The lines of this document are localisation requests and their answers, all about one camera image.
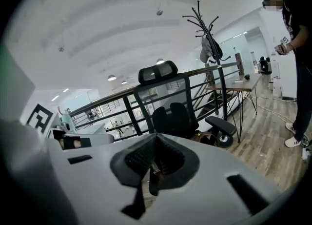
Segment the hand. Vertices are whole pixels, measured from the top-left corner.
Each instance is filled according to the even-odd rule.
[[[286,55],[290,51],[293,50],[292,46],[290,44],[284,45],[283,43],[280,44],[275,48],[275,50],[278,52],[280,55]]]

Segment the wooden desk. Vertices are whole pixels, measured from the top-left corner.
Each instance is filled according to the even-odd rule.
[[[240,113],[240,120],[239,120],[240,131],[239,131],[239,133],[236,130],[237,131],[237,137],[238,137],[238,143],[240,143],[240,139],[242,136],[243,118],[244,118],[244,100],[246,99],[247,95],[249,96],[249,99],[253,104],[255,114],[257,115],[257,113],[258,113],[257,92],[255,90],[255,87],[261,78],[261,74],[252,74],[252,75],[250,75],[250,78],[245,82],[234,82],[235,80],[239,80],[239,79],[243,79],[243,78],[244,78],[244,76],[237,75],[237,76],[233,76],[233,77],[230,77],[229,79],[225,80],[225,86],[226,86],[227,91],[233,91],[233,93],[235,91],[237,91],[237,95],[236,95],[234,102],[236,102],[236,100],[238,100],[238,111]],[[216,90],[216,91],[217,90],[221,91],[221,89],[222,89],[220,82],[213,84],[213,85],[210,85],[210,86],[207,86],[207,88],[210,90]],[[255,103],[253,101],[252,96],[250,95],[250,92],[253,90],[255,91]],[[229,109],[232,113],[232,117],[234,119],[232,107],[229,105],[229,103],[228,103],[228,107],[229,107]],[[233,142],[233,140],[228,140],[226,142],[227,144],[223,145],[223,147],[231,146],[232,142]]]
[[[243,79],[244,76],[233,76],[225,80],[226,90],[230,91],[247,91],[251,92],[259,82],[261,74],[250,75],[250,79],[246,82],[234,82],[234,80]],[[210,90],[221,90],[221,83],[207,86]]]

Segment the ceiling light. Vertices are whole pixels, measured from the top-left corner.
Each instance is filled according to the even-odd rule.
[[[161,64],[161,63],[164,63],[164,62],[165,62],[165,60],[164,60],[164,59],[157,59],[156,64]]]
[[[112,81],[112,80],[115,80],[116,79],[116,76],[115,75],[109,75],[108,76],[108,81]]]
[[[55,99],[57,99],[59,96],[56,96],[55,98],[53,98],[51,101],[54,101]]]
[[[243,34],[242,34],[242,33],[241,33],[241,34],[238,34],[238,35],[236,35],[235,37],[233,37],[233,39],[236,38],[236,37],[238,37],[238,36],[240,36],[240,35],[243,35]]]

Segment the cable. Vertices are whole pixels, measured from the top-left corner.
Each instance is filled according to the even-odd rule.
[[[265,98],[265,97],[257,97],[257,98],[270,99],[270,100],[278,100],[278,101],[284,101],[284,102],[295,102],[295,101],[297,101],[297,100],[283,100],[283,99]]]
[[[283,116],[282,114],[279,114],[279,113],[277,113],[277,112],[271,111],[271,110],[269,110],[269,109],[267,109],[267,108],[265,108],[265,107],[263,107],[263,106],[261,106],[261,105],[259,105],[259,104],[258,104],[258,106],[259,106],[260,108],[266,110],[266,111],[271,112],[272,114],[274,114],[275,116],[277,116],[280,120],[282,120],[282,121],[285,122],[285,123],[287,123],[287,121],[285,121],[285,120],[282,119],[281,117],[286,118],[288,121],[290,121],[291,123],[293,123],[293,121],[291,121],[289,118]]]

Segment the black t-shirt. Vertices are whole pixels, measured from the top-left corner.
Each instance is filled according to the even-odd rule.
[[[289,32],[291,39],[293,40],[300,31],[300,25],[304,25],[310,32],[310,23],[308,14],[304,13],[300,4],[294,2],[294,0],[283,0],[283,19],[284,24]],[[296,49],[296,59],[305,65],[312,65],[312,59],[309,54],[309,46],[311,45],[311,39],[308,38],[307,42]]]

